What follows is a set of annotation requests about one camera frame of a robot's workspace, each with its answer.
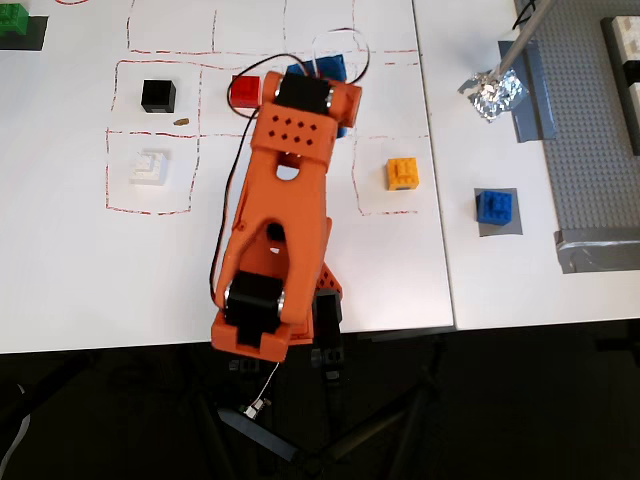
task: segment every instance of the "gray baseplate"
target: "gray baseplate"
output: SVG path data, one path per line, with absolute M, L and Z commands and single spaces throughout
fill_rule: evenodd
M 527 0 L 515 0 L 518 11 Z M 634 157 L 600 27 L 640 0 L 561 0 L 536 32 L 556 121 L 544 142 L 561 229 L 640 227 Z

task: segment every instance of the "green lego brick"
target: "green lego brick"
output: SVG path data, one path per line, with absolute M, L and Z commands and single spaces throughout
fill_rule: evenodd
M 27 34 L 29 12 L 19 3 L 3 3 L 0 5 L 0 36 L 6 32 Z

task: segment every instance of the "wire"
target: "wire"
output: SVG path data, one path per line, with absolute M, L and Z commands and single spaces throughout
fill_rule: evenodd
M 271 383 L 271 378 L 273 377 L 273 374 L 276 373 L 276 370 L 278 369 L 279 366 L 280 366 L 280 362 L 276 363 L 276 366 L 273 367 L 273 370 L 271 371 L 271 375 L 269 375 L 269 378 L 267 378 L 267 381 L 264 382 L 264 387 L 262 387 L 262 390 L 260 390 L 260 393 L 258 394 L 256 399 L 253 402 L 251 402 L 250 406 L 253 407 L 256 403 L 258 403 L 258 400 L 260 400 L 262 398 L 262 394 L 264 393 L 264 391 L 269 386 L 269 383 Z
M 233 110 L 233 112 L 236 115 L 240 115 L 241 117 L 244 117 L 244 118 L 250 118 L 249 115 L 246 115 L 246 114 L 244 114 L 242 112 L 239 112 L 238 110 L 236 110 L 236 108 L 233 105 L 231 105 L 231 89 L 233 88 L 234 83 L 236 83 L 238 81 L 238 79 L 240 77 L 242 77 L 244 74 L 246 74 L 247 72 L 253 70 L 256 67 L 259 67 L 263 63 L 269 62 L 269 61 L 273 60 L 274 58 L 279 58 L 279 57 L 293 58 L 296 62 L 298 62 L 298 64 L 300 65 L 300 68 L 302 68 L 303 73 L 306 76 L 309 76 L 309 72 L 307 71 L 307 67 L 304 66 L 304 62 L 302 60 L 300 60 L 299 57 L 296 57 L 292 53 L 278 53 L 276 55 L 271 55 L 270 57 L 263 58 L 262 60 L 254 63 L 253 65 L 249 65 L 247 68 L 245 68 L 243 71 L 241 71 L 238 75 L 233 77 L 233 79 L 231 80 L 231 83 L 229 84 L 229 87 L 227 88 L 227 105 L 229 105 L 229 108 L 231 110 Z
M 229 177 L 227 178 L 227 185 L 224 188 L 224 203 L 222 204 L 222 223 L 220 224 L 220 233 L 218 233 L 218 241 L 216 242 L 216 251 L 213 254 L 213 261 L 211 262 L 211 273 L 209 274 L 209 288 L 211 290 L 212 298 L 215 293 L 213 278 L 216 274 L 216 267 L 218 264 L 218 254 L 220 253 L 220 245 L 222 244 L 224 228 L 227 224 L 227 210 L 229 208 L 229 192 L 231 190 L 233 174 L 236 173 L 236 167 L 238 166 L 238 160 L 240 159 L 240 154 L 242 153 L 242 146 L 244 145 L 244 140 L 245 138 L 247 138 L 247 132 L 249 131 L 249 126 L 251 125 L 251 122 L 257 115 L 258 110 L 260 109 L 256 108 L 253 111 L 253 113 L 249 116 L 249 121 L 247 122 L 247 126 L 244 127 L 244 132 L 242 133 L 242 138 L 240 139 L 240 146 L 238 147 L 238 153 L 236 154 L 236 159 L 233 161 L 233 165 L 231 166 L 231 171 L 229 172 Z
M 527 3 L 524 7 L 522 7 L 522 11 L 518 15 L 518 18 L 516 18 L 516 21 L 513 24 L 513 27 L 511 27 L 511 30 L 515 30 L 519 25 L 522 25 L 523 23 L 527 23 L 529 21 L 529 19 L 531 18 L 531 15 L 529 15 L 527 18 L 522 18 L 522 17 L 529 10 L 530 7 L 533 9 L 534 12 L 536 11 L 536 0 L 529 0 L 529 3 Z
M 360 35 L 362 37 L 362 39 L 364 40 L 364 45 L 365 47 L 367 47 L 367 63 L 364 66 L 364 70 L 362 70 L 362 72 L 360 72 L 360 75 L 358 75 L 356 77 L 355 80 L 348 82 L 350 85 L 359 82 L 360 80 L 362 80 L 362 77 L 364 77 L 364 75 L 367 73 L 367 70 L 369 70 L 369 64 L 371 63 L 371 50 L 369 49 L 369 44 L 367 43 L 367 39 L 365 38 L 365 36 L 362 34 L 362 32 L 356 30 L 355 28 L 350 28 L 350 27 L 342 27 L 342 28 L 335 28 L 333 30 L 329 30 L 328 32 L 324 32 L 321 33 L 320 35 L 316 35 L 312 42 L 311 42 L 311 51 L 312 51 L 312 60 L 313 60 L 313 68 L 316 72 L 316 76 L 320 77 L 320 69 L 318 68 L 318 62 L 316 59 L 316 49 L 315 49 L 315 43 L 316 40 L 318 40 L 319 38 L 325 37 L 327 35 L 331 35 L 334 33 L 357 33 L 358 35 Z
M 247 122 L 246 127 L 244 127 L 244 132 L 242 133 L 242 138 L 240 139 L 240 146 L 238 147 L 238 153 L 236 154 L 236 159 L 233 161 L 233 165 L 231 166 L 231 171 L 229 172 L 229 177 L 227 178 L 227 185 L 224 189 L 224 203 L 222 206 L 222 223 L 220 224 L 220 233 L 218 233 L 218 241 L 216 242 L 216 251 L 213 254 L 213 261 L 211 262 L 211 272 L 209 274 L 209 290 L 211 292 L 211 297 L 213 297 L 213 295 L 215 294 L 215 287 L 213 285 L 213 280 L 216 274 L 216 268 L 218 266 L 218 256 L 220 254 L 220 246 L 222 245 L 222 237 L 224 236 L 224 229 L 226 227 L 227 224 L 227 213 L 228 213 L 228 207 L 229 207 L 229 192 L 231 190 L 231 183 L 233 181 L 233 175 L 236 172 L 236 167 L 238 166 L 238 160 L 240 159 L 240 154 L 242 153 L 242 146 L 244 145 L 244 140 L 247 137 L 247 132 L 249 131 L 249 125 L 251 125 L 251 122 L 253 121 L 253 119 L 256 117 L 256 115 L 258 114 L 258 111 L 260 110 L 260 108 L 256 108 L 253 113 L 251 115 L 246 115 L 242 112 L 239 112 L 238 110 L 236 110 L 236 108 L 231 105 L 231 89 L 233 88 L 233 85 L 236 81 L 238 81 L 238 79 L 240 77 L 242 77 L 243 75 L 245 75 L 247 72 L 253 70 L 254 68 L 262 65 L 263 63 L 266 63 L 268 61 L 273 60 L 274 58 L 279 58 L 279 57 L 289 57 L 289 58 L 293 58 L 296 62 L 298 62 L 298 64 L 300 65 L 300 68 L 302 68 L 302 71 L 304 72 L 305 75 L 309 75 L 309 72 L 307 71 L 306 67 L 304 66 L 304 62 L 302 60 L 300 60 L 300 58 L 296 57 L 295 55 L 291 54 L 291 53 L 278 53 L 276 55 L 271 55 L 270 57 L 267 58 L 263 58 L 262 60 L 249 65 L 247 68 L 245 68 L 243 71 L 241 71 L 238 75 L 234 76 L 233 79 L 231 80 L 231 83 L 229 84 L 229 87 L 227 87 L 227 104 L 229 105 L 229 108 L 231 110 L 233 110 L 234 113 L 236 113 L 237 115 L 240 115 L 241 117 L 244 118 L 248 118 L 249 121 Z

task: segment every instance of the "yellow lego brick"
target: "yellow lego brick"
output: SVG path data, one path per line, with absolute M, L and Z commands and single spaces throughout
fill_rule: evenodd
M 420 185 L 418 162 L 415 158 L 391 158 L 387 162 L 388 189 L 415 190 Z

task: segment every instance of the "red lego brick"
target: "red lego brick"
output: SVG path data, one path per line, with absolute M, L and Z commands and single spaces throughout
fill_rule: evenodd
M 260 77 L 243 75 L 238 78 L 231 87 L 231 105 L 235 108 L 258 108 L 260 106 Z

